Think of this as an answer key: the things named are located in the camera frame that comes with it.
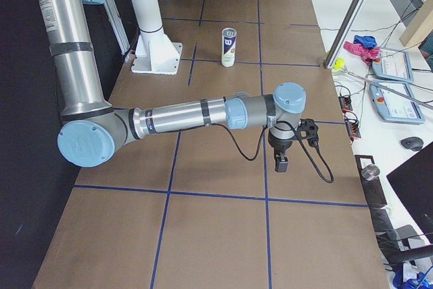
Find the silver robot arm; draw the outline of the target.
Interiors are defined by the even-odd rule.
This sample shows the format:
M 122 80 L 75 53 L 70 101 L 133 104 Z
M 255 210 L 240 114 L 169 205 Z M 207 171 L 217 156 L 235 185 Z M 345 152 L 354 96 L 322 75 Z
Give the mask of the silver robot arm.
M 157 100 L 163 99 L 166 91 L 133 81 L 131 91 L 118 91 L 115 102 L 110 103 L 101 88 L 83 8 L 85 1 L 38 2 L 64 96 L 58 149 L 77 166 L 101 165 L 127 144 L 150 135 L 218 125 L 228 132 L 260 128 L 273 148 L 275 170 L 282 173 L 288 166 L 286 150 L 294 141 L 302 141 L 313 125 L 302 118 L 305 90 L 290 82 L 266 95 L 239 92 L 158 106 Z

